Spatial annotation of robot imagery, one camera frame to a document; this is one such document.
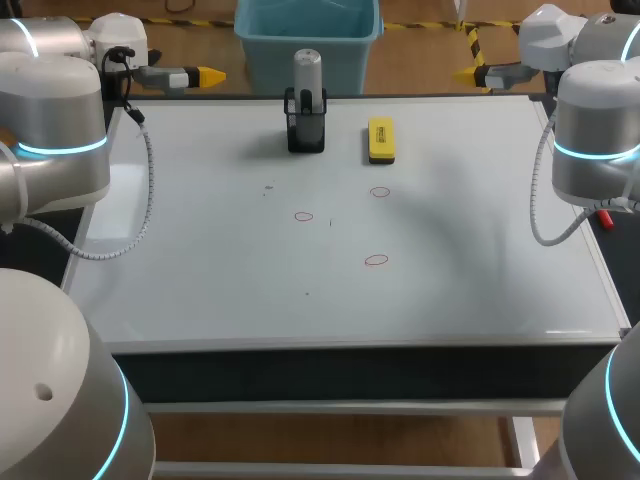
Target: black cable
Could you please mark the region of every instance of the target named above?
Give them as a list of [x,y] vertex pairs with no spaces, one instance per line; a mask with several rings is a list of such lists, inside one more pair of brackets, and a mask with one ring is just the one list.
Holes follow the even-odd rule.
[[173,10],[171,8],[169,8],[169,0],[164,0],[164,9],[167,13],[186,13],[190,10],[193,10],[196,6],[196,0],[191,0],[191,5],[189,5],[186,8],[183,8],[182,10]]
[[126,73],[125,78],[127,80],[127,86],[125,88],[124,95],[122,94],[122,88],[118,88],[118,97],[122,102],[122,107],[124,108],[124,111],[127,112],[127,114],[133,119],[134,122],[140,125],[142,124],[142,122],[144,122],[144,115],[142,115],[142,112],[140,112],[140,110],[132,107],[131,104],[129,103],[129,94],[131,93],[131,83],[133,80],[133,72],[129,67],[127,58],[133,57],[135,56],[135,54],[136,52],[129,47],[121,47],[121,46],[111,47],[104,54],[104,57],[102,57],[101,68],[102,68],[103,77],[106,77],[107,72],[105,70],[105,67],[106,67],[107,59],[109,59],[113,63],[119,63],[124,66],[124,70]]

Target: red circle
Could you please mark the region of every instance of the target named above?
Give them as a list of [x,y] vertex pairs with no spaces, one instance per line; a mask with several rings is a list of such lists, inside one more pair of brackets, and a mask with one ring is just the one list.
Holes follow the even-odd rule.
[[[378,192],[378,193],[382,193],[382,195],[376,195],[376,190],[378,189],[382,190],[382,192]],[[389,196],[389,194],[391,193],[391,190],[389,190],[387,187],[373,187],[371,190],[369,190],[369,193],[376,198],[384,198]]]
[[[369,260],[371,260],[372,258],[376,258],[376,257],[380,257],[380,259],[382,260],[381,262],[370,262]],[[375,255],[371,255],[370,257],[365,258],[364,260],[364,264],[367,267],[377,267],[378,265],[384,265],[385,263],[387,263],[389,261],[389,257],[387,257],[386,255],[383,255],[382,253],[376,253]]]
[[309,220],[313,220],[313,213],[296,212],[296,214],[293,216],[293,218],[295,218],[299,222],[308,222]]

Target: yellow eraser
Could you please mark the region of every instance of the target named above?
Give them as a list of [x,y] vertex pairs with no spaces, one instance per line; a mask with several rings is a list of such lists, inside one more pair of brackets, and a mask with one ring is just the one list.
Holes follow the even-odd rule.
[[391,164],[396,159],[396,142],[391,117],[369,119],[369,163]]

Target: black holder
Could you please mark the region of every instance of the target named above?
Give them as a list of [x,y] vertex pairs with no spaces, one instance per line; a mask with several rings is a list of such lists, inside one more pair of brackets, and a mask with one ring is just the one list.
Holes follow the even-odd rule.
[[324,151],[324,116],[327,113],[327,91],[322,89],[322,112],[304,109],[296,113],[293,88],[284,92],[284,113],[287,116],[287,141],[294,153],[321,153]]

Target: yellow black hazard tape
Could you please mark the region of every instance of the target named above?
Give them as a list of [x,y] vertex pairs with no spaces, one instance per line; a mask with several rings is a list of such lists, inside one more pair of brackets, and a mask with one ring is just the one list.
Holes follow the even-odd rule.
[[[96,17],[71,17],[76,23],[91,23]],[[233,22],[222,20],[173,20],[170,18],[141,18],[145,25],[175,25],[178,27],[233,28]]]
[[520,30],[520,23],[522,22],[502,22],[502,21],[494,21],[494,22],[417,22],[417,23],[389,23],[385,22],[384,28],[386,30],[409,30],[409,29],[439,29],[439,28],[454,28],[456,30],[461,30],[461,27],[472,26],[477,28],[482,27],[506,27],[511,28],[514,31],[516,28],[518,31]]
[[[76,23],[91,23],[96,17],[71,17]],[[141,18],[144,24],[156,24],[156,25],[176,25],[179,27],[208,27],[208,28],[233,28],[233,22],[227,22],[223,20],[174,20],[171,18]],[[442,29],[453,28],[460,29],[460,27],[475,26],[482,27],[507,27],[512,28],[514,31],[520,29],[520,22],[463,22],[462,24],[456,24],[456,22],[417,22],[417,23],[389,23],[385,22],[385,30],[412,30],[412,29]]]
[[[464,31],[467,34],[467,43],[469,44],[469,48],[471,48],[471,55],[473,55],[473,63],[476,67],[483,67],[486,62],[484,61],[484,55],[480,50],[480,41],[478,40],[478,27],[475,25],[470,25],[465,23]],[[482,93],[491,93],[490,88],[484,87],[482,89]]]

